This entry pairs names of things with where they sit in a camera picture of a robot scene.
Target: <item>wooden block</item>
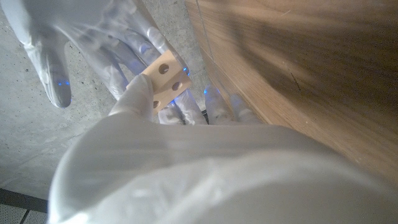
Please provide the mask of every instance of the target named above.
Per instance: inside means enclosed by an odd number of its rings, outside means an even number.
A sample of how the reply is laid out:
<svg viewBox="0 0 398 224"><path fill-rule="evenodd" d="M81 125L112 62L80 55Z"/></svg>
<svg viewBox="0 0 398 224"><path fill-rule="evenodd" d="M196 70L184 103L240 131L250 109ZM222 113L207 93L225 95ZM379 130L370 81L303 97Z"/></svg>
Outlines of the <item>wooden block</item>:
<svg viewBox="0 0 398 224"><path fill-rule="evenodd" d="M171 51L166 51L142 74L149 76L154 89L154 115L191 85L191 79L183 71Z"/></svg>

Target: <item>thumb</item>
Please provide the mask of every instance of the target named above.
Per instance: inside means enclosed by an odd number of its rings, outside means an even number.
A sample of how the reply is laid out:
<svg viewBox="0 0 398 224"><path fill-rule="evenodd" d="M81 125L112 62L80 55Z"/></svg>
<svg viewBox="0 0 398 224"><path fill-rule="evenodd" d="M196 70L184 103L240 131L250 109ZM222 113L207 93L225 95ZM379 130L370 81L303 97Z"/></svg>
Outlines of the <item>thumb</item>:
<svg viewBox="0 0 398 224"><path fill-rule="evenodd" d="M154 91L152 82L147 75L135 76L126 91L113 106L109 116L118 113L130 113L152 121L154 109Z"/></svg>
<svg viewBox="0 0 398 224"><path fill-rule="evenodd" d="M63 50L66 38L51 32L37 38L31 37L31 40L24 44L24 48L48 98L54 106L66 108L70 105L72 95Z"/></svg>

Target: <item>gloved hand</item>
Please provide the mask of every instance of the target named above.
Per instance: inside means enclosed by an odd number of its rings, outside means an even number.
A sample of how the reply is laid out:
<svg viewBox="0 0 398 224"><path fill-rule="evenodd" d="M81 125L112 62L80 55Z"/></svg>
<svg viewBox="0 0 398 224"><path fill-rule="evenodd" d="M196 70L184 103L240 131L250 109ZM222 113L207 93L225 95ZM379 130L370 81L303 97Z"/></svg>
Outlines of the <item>gloved hand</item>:
<svg viewBox="0 0 398 224"><path fill-rule="evenodd" d="M166 50L175 53L141 0L1 0L1 6L57 107L71 102L68 40L117 100L128 84L118 63L138 75Z"/></svg>
<svg viewBox="0 0 398 224"><path fill-rule="evenodd" d="M109 115L133 113L146 120L152 120L154 93L152 83L146 75L136 76L127 86L126 92L112 108ZM212 85L205 90L205 104L209 124L261 124L242 98L232 95L230 98L233 115L229 112L219 91ZM161 124L207 124L198 105L189 90L185 90L159 113Z"/></svg>

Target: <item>concrete surface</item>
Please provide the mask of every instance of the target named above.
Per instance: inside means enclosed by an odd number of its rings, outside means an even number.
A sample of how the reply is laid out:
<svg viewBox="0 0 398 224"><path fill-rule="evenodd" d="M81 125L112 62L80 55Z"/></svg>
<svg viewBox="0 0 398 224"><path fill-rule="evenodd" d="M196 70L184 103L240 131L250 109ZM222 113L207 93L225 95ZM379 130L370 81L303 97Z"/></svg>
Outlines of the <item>concrete surface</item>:
<svg viewBox="0 0 398 224"><path fill-rule="evenodd" d="M144 2L189 66L192 93L203 110L209 81L184 1ZM47 199L62 155L108 114L115 100L77 49L67 44L73 101L65 109L54 107L2 11L0 27L0 188Z"/></svg>

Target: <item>wooden panel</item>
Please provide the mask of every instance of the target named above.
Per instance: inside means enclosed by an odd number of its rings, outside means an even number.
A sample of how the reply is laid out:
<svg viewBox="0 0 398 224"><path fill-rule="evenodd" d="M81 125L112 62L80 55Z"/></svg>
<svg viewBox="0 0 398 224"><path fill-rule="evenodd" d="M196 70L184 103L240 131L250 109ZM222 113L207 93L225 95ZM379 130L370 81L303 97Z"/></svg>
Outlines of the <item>wooden panel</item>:
<svg viewBox="0 0 398 224"><path fill-rule="evenodd" d="M188 12L225 98L398 184L398 2L198 0Z"/></svg>

